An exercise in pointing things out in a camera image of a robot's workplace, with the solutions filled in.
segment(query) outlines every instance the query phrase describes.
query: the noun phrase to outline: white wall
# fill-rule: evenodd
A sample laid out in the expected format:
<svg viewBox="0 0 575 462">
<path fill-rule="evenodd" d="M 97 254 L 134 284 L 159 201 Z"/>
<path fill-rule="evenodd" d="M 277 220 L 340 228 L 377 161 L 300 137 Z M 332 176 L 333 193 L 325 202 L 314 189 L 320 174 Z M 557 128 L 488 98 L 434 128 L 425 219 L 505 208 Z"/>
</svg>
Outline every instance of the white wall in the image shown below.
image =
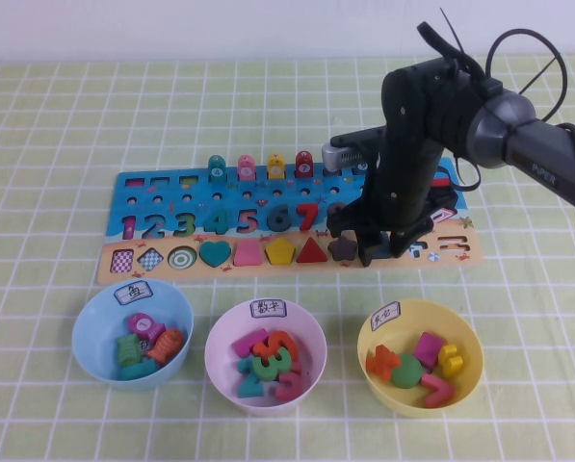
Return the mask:
<svg viewBox="0 0 575 462">
<path fill-rule="evenodd" d="M 430 53 L 415 28 L 450 39 L 439 7 L 469 53 L 514 27 L 575 51 L 575 0 L 0 0 L 0 62 Z"/>
</svg>

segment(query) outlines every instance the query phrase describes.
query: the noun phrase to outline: bowl label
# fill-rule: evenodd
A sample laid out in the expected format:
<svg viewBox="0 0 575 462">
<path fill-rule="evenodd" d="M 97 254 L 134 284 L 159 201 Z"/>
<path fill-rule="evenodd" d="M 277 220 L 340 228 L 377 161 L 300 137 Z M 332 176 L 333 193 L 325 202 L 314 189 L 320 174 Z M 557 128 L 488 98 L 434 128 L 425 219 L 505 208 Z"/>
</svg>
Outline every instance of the bowl label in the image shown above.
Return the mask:
<svg viewBox="0 0 575 462">
<path fill-rule="evenodd" d="M 128 305 L 129 303 L 142 298 L 152 296 L 152 290 L 148 283 L 145 281 L 134 282 L 128 286 L 121 287 L 114 292 L 114 296 L 120 305 Z"/>
<path fill-rule="evenodd" d="M 382 325 L 388 321 L 395 320 L 401 315 L 401 304 L 398 301 L 393 301 L 389 305 L 385 305 L 373 314 L 371 317 L 371 330 L 375 332 Z"/>
<path fill-rule="evenodd" d="M 250 304 L 250 315 L 253 318 L 285 318 L 287 303 L 277 298 L 254 300 Z"/>
</svg>

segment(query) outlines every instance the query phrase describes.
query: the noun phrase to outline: pink bowl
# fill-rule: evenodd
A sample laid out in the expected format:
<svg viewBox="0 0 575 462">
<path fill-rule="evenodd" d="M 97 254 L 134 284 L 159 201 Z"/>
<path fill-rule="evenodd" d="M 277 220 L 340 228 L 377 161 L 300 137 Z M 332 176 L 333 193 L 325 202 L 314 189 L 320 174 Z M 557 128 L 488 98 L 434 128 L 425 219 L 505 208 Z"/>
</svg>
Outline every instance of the pink bowl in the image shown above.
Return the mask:
<svg viewBox="0 0 575 462">
<path fill-rule="evenodd" d="M 274 396 L 278 382 L 262 382 L 263 397 L 238 397 L 245 376 L 237 370 L 241 358 L 232 345 L 262 328 L 269 333 L 284 330 L 298 345 L 303 388 L 299 397 L 279 401 Z M 281 298 L 254 299 L 234 306 L 214 324 L 206 341 L 204 360 L 210 381 L 224 397 L 250 414 L 276 416 L 300 404 L 321 378 L 327 360 L 326 336 L 317 320 L 301 306 Z"/>
</svg>

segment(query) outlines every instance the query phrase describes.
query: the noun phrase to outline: orange fish toy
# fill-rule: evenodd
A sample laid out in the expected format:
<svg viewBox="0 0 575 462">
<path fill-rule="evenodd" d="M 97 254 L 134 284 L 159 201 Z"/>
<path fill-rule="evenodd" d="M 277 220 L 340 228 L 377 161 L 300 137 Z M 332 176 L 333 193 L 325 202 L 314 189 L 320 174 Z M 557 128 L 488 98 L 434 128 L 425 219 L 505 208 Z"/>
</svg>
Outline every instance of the orange fish toy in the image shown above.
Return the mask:
<svg viewBox="0 0 575 462">
<path fill-rule="evenodd" d="M 178 354 L 178 351 L 184 346 L 184 336 L 178 329 L 168 329 L 161 334 L 154 344 L 154 348 L 145 355 L 154 359 L 161 367 L 165 366 L 168 361 Z"/>
</svg>

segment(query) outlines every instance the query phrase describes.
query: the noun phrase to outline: table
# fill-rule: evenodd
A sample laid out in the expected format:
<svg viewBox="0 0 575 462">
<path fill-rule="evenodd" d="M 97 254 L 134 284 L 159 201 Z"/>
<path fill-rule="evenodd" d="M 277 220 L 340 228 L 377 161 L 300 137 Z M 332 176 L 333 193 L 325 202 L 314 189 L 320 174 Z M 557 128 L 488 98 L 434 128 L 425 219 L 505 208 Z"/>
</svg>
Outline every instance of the table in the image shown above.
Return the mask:
<svg viewBox="0 0 575 462">
<path fill-rule="evenodd" d="M 483 171 L 466 194 L 482 265 L 180 281 L 196 310 L 192 351 L 150 392 L 110 390 L 71 355 L 75 317 L 102 289 L 95 271 L 119 172 L 201 167 L 213 154 L 228 165 L 244 153 L 289 160 L 301 149 L 318 162 L 330 136 L 383 123 L 383 76 L 415 62 L 0 65 L 0 460 L 575 459 L 575 211 L 510 168 Z M 516 90 L 546 62 L 500 57 L 493 74 Z M 575 123 L 575 56 L 568 65 L 551 122 Z M 540 116 L 559 83 L 552 74 L 527 92 Z M 203 367 L 212 322 L 265 295 L 310 310 L 329 345 L 311 396 L 272 420 L 243 415 Z M 439 419 L 380 407 L 356 361 L 362 322 L 408 296 L 451 306 L 484 345 L 481 386 Z"/>
</svg>

